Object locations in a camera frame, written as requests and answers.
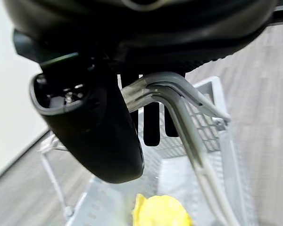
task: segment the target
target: silver metal bar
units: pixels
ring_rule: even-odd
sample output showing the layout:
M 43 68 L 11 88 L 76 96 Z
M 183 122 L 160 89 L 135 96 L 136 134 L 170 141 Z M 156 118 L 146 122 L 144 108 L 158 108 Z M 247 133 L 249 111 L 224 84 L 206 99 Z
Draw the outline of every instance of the silver metal bar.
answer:
M 130 92 L 135 93 L 134 97 L 131 96 L 131 99 L 126 101 L 129 111 L 145 106 L 150 99 L 159 101 L 168 108 L 211 211 L 222 225 L 239 226 L 181 95 L 177 93 L 177 90 L 165 87 L 164 81 L 162 86 L 159 82 L 155 82 L 155 85 L 152 83 L 146 88 L 139 85 L 139 83 L 144 84 L 144 81 L 135 82 L 132 89 L 127 87 L 124 92 L 124 97 L 129 95 Z
M 132 85 L 129 85 L 122 89 L 122 95 L 126 104 L 133 102 L 136 96 L 145 94 L 148 92 L 147 87 L 149 85 L 155 85 L 159 83 L 160 86 L 168 86 L 174 89 L 181 96 L 186 98 L 191 104 L 199 108 L 204 114 L 222 118 L 226 122 L 231 121 L 231 116 L 228 113 L 222 112 L 216 108 L 203 94 L 201 94 L 196 88 L 194 88 L 183 76 L 174 72 L 158 72 L 149 74 L 135 81 Z

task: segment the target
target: metal rod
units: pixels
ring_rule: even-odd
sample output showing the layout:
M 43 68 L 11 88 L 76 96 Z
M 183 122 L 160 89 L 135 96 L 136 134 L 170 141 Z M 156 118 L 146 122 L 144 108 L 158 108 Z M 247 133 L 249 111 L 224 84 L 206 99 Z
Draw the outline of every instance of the metal rod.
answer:
M 147 88 L 143 89 L 139 87 L 139 90 L 142 91 L 138 92 L 138 95 L 135 93 L 134 99 L 127 102 L 128 109 L 132 110 L 145 106 L 149 102 L 149 97 L 153 101 L 163 103 L 168 108 L 211 211 L 221 224 L 239 226 L 240 224 L 233 213 L 224 190 L 218 182 L 203 141 L 189 116 L 181 95 L 177 93 L 177 90 L 175 91 L 164 85 L 160 86 L 159 82 L 155 84 L 155 86 L 148 85 Z

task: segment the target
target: wire basket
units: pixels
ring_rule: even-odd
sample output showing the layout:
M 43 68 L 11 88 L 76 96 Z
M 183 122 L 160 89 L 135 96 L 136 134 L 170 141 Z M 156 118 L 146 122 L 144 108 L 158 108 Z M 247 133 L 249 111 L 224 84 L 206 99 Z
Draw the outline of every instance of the wire basket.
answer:
M 194 86 L 202 94 L 206 94 L 213 104 L 226 111 L 218 78 L 213 77 Z M 75 214 L 67 223 L 68 226 L 131 226 L 131 212 L 138 193 L 147 198 L 170 195 L 180 201 L 196 226 L 219 225 L 202 194 L 180 138 L 167 137 L 165 134 L 163 105 L 160 111 L 162 137 L 159 146 L 146 147 L 142 144 L 144 174 L 137 180 L 119 185 L 92 177 L 87 191 L 76 206 Z M 189 113 L 240 225 L 256 226 L 252 200 L 240 157 L 233 147 L 230 126 L 220 126 L 215 119 L 190 105 Z M 140 112 L 139 115 L 139 135 L 142 136 L 143 114 Z

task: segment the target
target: metal frame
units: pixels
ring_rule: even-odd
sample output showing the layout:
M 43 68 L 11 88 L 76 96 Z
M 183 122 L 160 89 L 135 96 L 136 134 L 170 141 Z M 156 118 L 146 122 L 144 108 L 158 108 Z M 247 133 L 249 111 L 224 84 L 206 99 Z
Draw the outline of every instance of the metal frame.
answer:
M 215 107 L 187 80 L 176 73 L 150 74 L 140 78 L 121 91 L 130 112 L 155 101 L 161 102 L 168 108 L 212 213 L 219 223 L 224 226 L 239 226 L 240 224 L 225 191 L 219 184 L 209 161 L 207 149 L 189 115 L 184 98 L 204 114 L 217 118 L 225 127 L 231 121 L 230 115 Z M 68 220 L 73 211 L 66 204 L 62 190 L 46 156 L 48 151 L 54 149 L 65 150 L 63 146 L 59 145 L 56 137 L 51 135 L 41 145 L 42 162 L 58 193 L 64 210 L 64 217 Z

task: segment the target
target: gray carpet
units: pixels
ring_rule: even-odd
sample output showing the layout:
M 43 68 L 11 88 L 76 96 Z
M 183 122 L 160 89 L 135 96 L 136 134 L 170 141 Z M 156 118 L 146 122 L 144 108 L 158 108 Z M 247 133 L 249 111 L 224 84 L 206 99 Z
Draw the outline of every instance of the gray carpet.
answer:
M 189 73 L 219 76 L 236 145 L 250 174 L 260 225 L 283 226 L 283 25 L 268 27 L 245 49 Z M 74 205 L 90 173 L 69 153 L 50 155 Z M 35 148 L 0 180 L 0 226 L 61 226 L 63 214 Z

